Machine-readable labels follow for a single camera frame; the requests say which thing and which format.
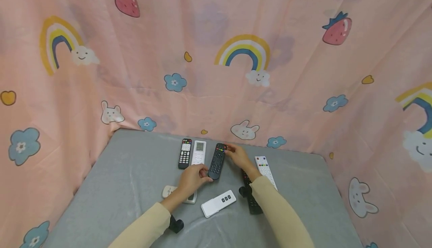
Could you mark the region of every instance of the person's left hand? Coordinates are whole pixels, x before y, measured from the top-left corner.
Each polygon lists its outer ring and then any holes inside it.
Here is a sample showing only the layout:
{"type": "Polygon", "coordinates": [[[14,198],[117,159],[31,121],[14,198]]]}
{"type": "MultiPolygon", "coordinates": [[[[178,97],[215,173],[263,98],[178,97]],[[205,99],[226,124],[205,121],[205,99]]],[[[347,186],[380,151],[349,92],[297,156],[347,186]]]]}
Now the person's left hand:
{"type": "Polygon", "coordinates": [[[204,164],[191,165],[183,171],[176,191],[180,192],[185,199],[190,197],[201,185],[212,182],[213,179],[207,176],[209,169],[204,164]]]}

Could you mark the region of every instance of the pink fabric backdrop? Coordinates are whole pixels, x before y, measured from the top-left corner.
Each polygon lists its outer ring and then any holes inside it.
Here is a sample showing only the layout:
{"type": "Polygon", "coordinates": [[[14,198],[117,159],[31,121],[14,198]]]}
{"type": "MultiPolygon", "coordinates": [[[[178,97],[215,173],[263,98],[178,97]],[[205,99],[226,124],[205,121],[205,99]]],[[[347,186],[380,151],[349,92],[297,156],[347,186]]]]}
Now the pink fabric backdrop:
{"type": "Polygon", "coordinates": [[[0,246],[125,127],[317,152],[365,246],[429,247],[431,3],[0,0],[0,246]]]}

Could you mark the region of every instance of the bunny face print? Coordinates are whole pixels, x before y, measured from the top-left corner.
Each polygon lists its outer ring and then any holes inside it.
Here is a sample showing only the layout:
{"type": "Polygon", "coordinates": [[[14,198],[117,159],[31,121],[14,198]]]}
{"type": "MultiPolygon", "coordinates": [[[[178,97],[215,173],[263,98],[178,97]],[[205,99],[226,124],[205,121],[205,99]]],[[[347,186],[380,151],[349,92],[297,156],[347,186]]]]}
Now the bunny face print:
{"type": "Polygon", "coordinates": [[[112,122],[121,123],[125,120],[121,111],[122,110],[119,106],[111,108],[108,107],[107,101],[102,101],[102,116],[100,117],[100,120],[102,120],[102,123],[105,123],[106,125],[112,122]]]}
{"type": "Polygon", "coordinates": [[[363,194],[367,194],[370,191],[366,183],[359,182],[357,178],[352,178],[348,191],[349,204],[358,217],[364,218],[368,213],[378,213],[377,206],[366,202],[363,197],[363,194]]]}
{"type": "Polygon", "coordinates": [[[249,120],[242,121],[239,125],[234,125],[231,127],[231,132],[242,140],[253,140],[255,138],[255,132],[259,130],[259,126],[255,125],[248,127],[249,120]]]}

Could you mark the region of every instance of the gray tablecloth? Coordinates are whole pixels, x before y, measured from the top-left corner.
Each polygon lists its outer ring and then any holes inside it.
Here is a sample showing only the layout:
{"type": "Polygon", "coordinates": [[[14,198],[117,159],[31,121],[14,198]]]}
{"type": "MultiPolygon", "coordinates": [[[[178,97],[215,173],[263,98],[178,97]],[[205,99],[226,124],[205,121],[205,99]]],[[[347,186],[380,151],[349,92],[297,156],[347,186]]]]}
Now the gray tablecloth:
{"type": "MultiPolygon", "coordinates": [[[[106,248],[155,202],[165,185],[177,185],[181,136],[120,129],[49,233],[44,248],[106,248]]],[[[210,165],[216,141],[207,141],[210,165]]],[[[265,155],[279,193],[304,222],[316,248],[361,248],[324,159],[316,154],[244,145],[248,155],[265,155]]],[[[175,212],[184,229],[165,231],[152,247],[278,247],[263,214],[249,214],[240,169],[225,160],[219,180],[198,191],[195,205],[175,212]],[[231,189],[237,202],[206,219],[201,204],[231,189]]]]}

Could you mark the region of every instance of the black remote control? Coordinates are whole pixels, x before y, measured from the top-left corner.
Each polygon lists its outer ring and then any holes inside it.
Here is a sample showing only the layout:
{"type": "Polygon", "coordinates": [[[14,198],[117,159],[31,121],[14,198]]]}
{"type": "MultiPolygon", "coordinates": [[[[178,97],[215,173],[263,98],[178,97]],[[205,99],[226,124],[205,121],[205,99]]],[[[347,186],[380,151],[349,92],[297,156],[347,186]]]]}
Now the black remote control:
{"type": "Polygon", "coordinates": [[[222,143],[217,143],[215,152],[213,154],[213,159],[211,160],[210,168],[208,169],[208,176],[213,180],[219,179],[221,174],[222,165],[224,164],[225,152],[227,146],[222,143]]]}
{"type": "Polygon", "coordinates": [[[262,211],[261,207],[258,205],[258,202],[255,200],[255,198],[251,192],[250,184],[252,182],[249,179],[249,176],[246,174],[246,172],[244,172],[243,169],[241,171],[242,171],[241,174],[243,175],[244,187],[245,188],[249,187],[249,190],[250,190],[250,192],[245,195],[247,200],[248,200],[247,205],[249,206],[249,213],[252,215],[262,214],[263,211],[262,211]]]}
{"type": "Polygon", "coordinates": [[[178,168],[186,169],[189,166],[189,158],[192,152],[192,140],[190,138],[183,138],[181,144],[182,145],[180,149],[180,157],[178,160],[178,168]]]}

